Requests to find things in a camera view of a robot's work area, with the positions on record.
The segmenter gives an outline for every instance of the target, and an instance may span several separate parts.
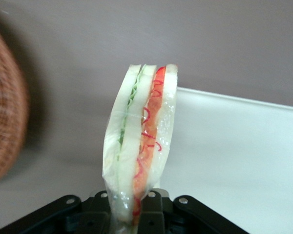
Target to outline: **white surface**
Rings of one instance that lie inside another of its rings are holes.
[[[293,234],[293,108],[187,89],[177,100],[162,188],[250,233]]]

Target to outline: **plastic wrap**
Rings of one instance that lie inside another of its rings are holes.
[[[169,153],[177,66],[131,65],[105,133],[103,178],[112,211],[110,233],[135,233],[141,200],[159,182]]]

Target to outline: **black clamp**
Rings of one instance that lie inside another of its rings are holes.
[[[111,211],[106,191],[81,202],[63,196],[0,229],[0,234],[108,234]],[[138,234],[248,234],[195,198],[171,201],[152,190],[142,200]]]

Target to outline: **woven basket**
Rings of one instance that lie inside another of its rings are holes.
[[[0,178],[11,168],[21,150],[27,119],[25,82],[0,36]]]

